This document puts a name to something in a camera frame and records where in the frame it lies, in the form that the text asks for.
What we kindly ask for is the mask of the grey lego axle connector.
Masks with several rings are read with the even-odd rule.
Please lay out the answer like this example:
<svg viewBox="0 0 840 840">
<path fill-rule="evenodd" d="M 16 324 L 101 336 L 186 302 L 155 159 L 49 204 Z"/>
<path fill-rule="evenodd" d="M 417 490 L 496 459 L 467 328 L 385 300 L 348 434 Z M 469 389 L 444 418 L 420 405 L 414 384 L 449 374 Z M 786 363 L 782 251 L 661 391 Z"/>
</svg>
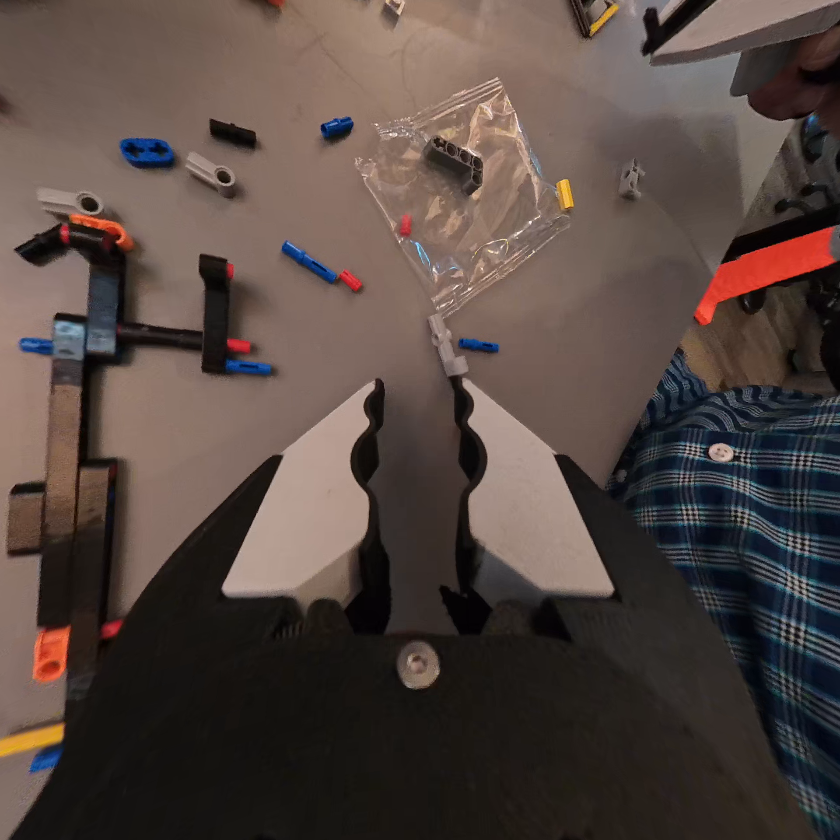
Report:
<svg viewBox="0 0 840 840">
<path fill-rule="evenodd" d="M 446 376 L 451 378 L 466 375 L 469 372 L 468 362 L 465 356 L 456 352 L 452 334 L 443 317 L 434 314 L 428 317 L 427 323 L 432 334 L 433 345 Z"/>
</svg>

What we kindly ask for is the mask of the black lego pin connector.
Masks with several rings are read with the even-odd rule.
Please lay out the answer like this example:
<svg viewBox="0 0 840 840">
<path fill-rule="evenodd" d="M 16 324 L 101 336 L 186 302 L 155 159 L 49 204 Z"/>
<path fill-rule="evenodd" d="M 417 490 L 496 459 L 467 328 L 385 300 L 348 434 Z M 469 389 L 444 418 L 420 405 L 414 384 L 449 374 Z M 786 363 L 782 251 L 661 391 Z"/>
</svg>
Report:
<svg viewBox="0 0 840 840">
<path fill-rule="evenodd" d="M 208 120 L 208 130 L 211 137 L 218 142 L 232 144 L 247 150 L 255 150 L 258 145 L 256 131 L 238 126 L 232 122 L 217 119 Z"/>
</svg>

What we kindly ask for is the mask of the black lego beam assembly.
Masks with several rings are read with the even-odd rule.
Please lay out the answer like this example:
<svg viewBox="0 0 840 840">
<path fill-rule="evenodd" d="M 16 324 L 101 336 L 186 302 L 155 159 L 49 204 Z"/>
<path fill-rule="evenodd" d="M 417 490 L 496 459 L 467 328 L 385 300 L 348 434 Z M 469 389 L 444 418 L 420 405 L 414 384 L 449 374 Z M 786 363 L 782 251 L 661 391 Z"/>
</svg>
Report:
<svg viewBox="0 0 840 840">
<path fill-rule="evenodd" d="M 65 674 L 66 732 L 77 722 L 102 659 L 119 461 L 88 456 L 89 386 L 94 371 L 120 364 L 125 349 L 150 346 L 201 354 L 210 375 L 268 376 L 268 364 L 241 360 L 249 342 L 230 337 L 233 264 L 200 254 L 201 330 L 127 322 L 123 316 L 127 252 L 110 229 L 63 222 L 15 251 L 34 266 L 74 252 L 88 265 L 87 310 L 57 313 L 49 339 L 21 339 L 21 351 L 49 357 L 45 477 L 8 496 L 7 552 L 39 556 L 37 627 L 71 627 Z"/>
</svg>

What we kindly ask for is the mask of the orange lego connector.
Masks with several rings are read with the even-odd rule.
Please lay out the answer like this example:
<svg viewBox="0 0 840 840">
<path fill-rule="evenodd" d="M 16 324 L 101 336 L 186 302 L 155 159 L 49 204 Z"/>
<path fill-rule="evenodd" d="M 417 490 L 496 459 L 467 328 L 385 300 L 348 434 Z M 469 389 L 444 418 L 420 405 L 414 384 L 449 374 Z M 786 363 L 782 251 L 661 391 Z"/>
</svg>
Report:
<svg viewBox="0 0 840 840">
<path fill-rule="evenodd" d="M 71 627 L 41 628 L 35 639 L 32 678 L 48 684 L 62 677 L 67 669 Z"/>
</svg>

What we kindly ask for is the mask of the person's right hand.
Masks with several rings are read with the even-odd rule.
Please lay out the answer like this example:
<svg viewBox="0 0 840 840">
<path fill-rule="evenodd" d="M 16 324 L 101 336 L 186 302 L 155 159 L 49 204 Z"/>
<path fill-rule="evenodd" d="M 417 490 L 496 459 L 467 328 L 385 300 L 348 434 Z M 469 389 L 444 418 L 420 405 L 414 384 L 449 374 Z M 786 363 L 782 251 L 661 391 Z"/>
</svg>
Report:
<svg viewBox="0 0 840 840">
<path fill-rule="evenodd" d="M 817 113 L 823 127 L 838 131 L 838 83 L 818 86 L 803 78 L 806 71 L 832 66 L 838 56 L 838 26 L 804 38 L 774 77 L 747 95 L 750 107 L 774 121 Z"/>
</svg>

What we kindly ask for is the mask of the black yellow lego part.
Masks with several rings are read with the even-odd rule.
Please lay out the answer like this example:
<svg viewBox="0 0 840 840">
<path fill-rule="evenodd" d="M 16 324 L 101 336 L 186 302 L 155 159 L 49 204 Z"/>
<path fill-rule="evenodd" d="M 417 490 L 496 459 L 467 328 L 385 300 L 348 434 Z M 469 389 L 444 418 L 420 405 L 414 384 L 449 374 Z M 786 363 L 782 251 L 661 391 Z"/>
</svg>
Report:
<svg viewBox="0 0 840 840">
<path fill-rule="evenodd" d="M 592 39 L 613 18 L 620 5 L 616 1 L 569 1 L 569 6 L 585 39 Z"/>
</svg>

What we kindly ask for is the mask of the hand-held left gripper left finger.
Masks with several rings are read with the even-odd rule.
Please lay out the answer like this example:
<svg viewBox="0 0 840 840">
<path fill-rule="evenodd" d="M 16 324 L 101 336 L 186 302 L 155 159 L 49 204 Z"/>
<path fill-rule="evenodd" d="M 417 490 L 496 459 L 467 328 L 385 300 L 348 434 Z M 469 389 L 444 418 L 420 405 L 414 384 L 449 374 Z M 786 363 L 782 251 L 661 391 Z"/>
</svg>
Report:
<svg viewBox="0 0 840 840">
<path fill-rule="evenodd" d="M 370 483 L 385 388 L 372 380 L 281 453 L 222 593 L 337 602 L 356 632 L 390 621 L 390 561 Z"/>
</svg>

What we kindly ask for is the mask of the clear plastic bag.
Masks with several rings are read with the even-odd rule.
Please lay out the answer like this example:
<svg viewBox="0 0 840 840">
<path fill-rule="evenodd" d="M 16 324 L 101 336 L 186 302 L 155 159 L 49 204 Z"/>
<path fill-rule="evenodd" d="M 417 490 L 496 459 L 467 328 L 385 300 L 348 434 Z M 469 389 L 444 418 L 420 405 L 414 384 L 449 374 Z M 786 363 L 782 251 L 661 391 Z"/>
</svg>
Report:
<svg viewBox="0 0 840 840">
<path fill-rule="evenodd" d="M 373 150 L 355 160 L 356 169 L 444 319 L 571 224 L 499 78 L 409 117 L 376 122 L 373 132 Z M 483 160 L 483 185 L 473 195 L 425 161 L 424 147 L 435 135 Z M 410 238 L 399 236 L 404 214 L 413 215 Z"/>
</svg>

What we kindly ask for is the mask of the blue plaid shirt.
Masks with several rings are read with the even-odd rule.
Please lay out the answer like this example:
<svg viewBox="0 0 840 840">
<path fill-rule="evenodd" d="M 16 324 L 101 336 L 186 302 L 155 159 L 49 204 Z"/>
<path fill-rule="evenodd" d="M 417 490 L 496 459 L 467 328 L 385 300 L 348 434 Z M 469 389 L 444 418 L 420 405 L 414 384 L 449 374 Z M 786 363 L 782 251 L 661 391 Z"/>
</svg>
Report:
<svg viewBox="0 0 840 840">
<path fill-rule="evenodd" d="M 838 396 L 713 392 L 677 350 L 606 488 L 720 629 L 794 798 L 838 839 Z"/>
</svg>

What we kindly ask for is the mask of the grey lego angle connector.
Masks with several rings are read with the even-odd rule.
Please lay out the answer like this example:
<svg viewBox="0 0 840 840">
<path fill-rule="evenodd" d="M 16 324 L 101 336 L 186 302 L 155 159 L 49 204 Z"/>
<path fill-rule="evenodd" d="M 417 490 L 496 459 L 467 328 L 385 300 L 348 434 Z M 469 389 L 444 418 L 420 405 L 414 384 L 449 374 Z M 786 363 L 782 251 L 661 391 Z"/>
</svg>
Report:
<svg viewBox="0 0 840 840">
<path fill-rule="evenodd" d="M 237 192 L 235 173 L 224 165 L 215 164 L 197 152 L 190 152 L 185 159 L 190 176 L 212 187 L 220 196 L 233 197 Z"/>
<path fill-rule="evenodd" d="M 99 217 L 104 209 L 102 199 L 88 191 L 63 191 L 39 186 L 35 189 L 35 196 L 42 210 L 59 217 L 71 215 Z"/>
</svg>

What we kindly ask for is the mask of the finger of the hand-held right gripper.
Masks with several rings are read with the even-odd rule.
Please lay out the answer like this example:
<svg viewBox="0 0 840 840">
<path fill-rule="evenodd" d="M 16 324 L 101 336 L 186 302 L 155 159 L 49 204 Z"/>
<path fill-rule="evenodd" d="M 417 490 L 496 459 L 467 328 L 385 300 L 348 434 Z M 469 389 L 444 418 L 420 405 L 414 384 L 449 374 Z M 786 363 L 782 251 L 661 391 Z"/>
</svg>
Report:
<svg viewBox="0 0 840 840">
<path fill-rule="evenodd" d="M 838 24 L 838 1 L 673 2 L 644 14 L 653 66 L 689 64 L 818 35 Z"/>
</svg>

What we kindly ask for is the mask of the black office chair base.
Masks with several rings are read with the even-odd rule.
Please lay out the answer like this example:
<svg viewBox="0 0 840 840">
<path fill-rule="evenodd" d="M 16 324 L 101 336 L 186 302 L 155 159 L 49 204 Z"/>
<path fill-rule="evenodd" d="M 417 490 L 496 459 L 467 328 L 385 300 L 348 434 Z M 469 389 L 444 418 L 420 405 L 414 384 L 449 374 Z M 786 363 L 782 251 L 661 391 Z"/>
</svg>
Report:
<svg viewBox="0 0 840 840">
<path fill-rule="evenodd" d="M 793 374 L 825 375 L 838 391 L 839 384 L 839 268 L 827 267 L 737 296 L 740 309 L 749 315 L 760 312 L 774 288 L 803 286 L 804 326 L 797 334 L 796 346 L 787 353 Z"/>
<path fill-rule="evenodd" d="M 807 215 L 817 209 L 838 206 L 839 141 L 819 118 L 799 121 L 780 150 L 784 189 L 773 211 Z"/>
</svg>

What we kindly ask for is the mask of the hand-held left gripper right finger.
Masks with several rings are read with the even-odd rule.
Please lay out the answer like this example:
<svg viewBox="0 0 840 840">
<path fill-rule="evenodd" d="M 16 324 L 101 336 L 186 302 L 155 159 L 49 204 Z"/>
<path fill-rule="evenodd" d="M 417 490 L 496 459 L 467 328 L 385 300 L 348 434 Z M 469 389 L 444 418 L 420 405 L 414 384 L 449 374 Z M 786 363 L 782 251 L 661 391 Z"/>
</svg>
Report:
<svg viewBox="0 0 840 840">
<path fill-rule="evenodd" d="M 458 585 L 440 594 L 456 631 L 479 634 L 504 602 L 539 613 L 555 597 L 613 598 L 557 453 L 469 378 L 450 383 L 467 485 L 458 499 Z"/>
</svg>

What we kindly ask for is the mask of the yellow lego beam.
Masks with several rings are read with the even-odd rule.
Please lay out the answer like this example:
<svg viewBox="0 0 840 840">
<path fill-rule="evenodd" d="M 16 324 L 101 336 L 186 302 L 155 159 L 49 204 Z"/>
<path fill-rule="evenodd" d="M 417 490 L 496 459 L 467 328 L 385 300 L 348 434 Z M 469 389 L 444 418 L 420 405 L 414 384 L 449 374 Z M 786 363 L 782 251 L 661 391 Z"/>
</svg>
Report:
<svg viewBox="0 0 840 840">
<path fill-rule="evenodd" d="M 66 725 L 62 721 L 8 734 L 1 737 L 1 758 L 58 746 L 63 742 L 65 731 Z"/>
</svg>

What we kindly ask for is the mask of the dark grey lego beam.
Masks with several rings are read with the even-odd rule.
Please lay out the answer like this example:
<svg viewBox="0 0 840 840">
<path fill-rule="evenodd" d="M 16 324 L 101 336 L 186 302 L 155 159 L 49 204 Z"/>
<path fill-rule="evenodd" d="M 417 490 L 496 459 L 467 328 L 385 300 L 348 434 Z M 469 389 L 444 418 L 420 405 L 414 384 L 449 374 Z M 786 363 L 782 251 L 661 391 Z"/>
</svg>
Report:
<svg viewBox="0 0 840 840">
<path fill-rule="evenodd" d="M 466 196 L 473 195 L 483 185 L 483 160 L 439 135 L 428 140 L 423 149 L 423 157 L 431 166 L 451 175 Z"/>
</svg>

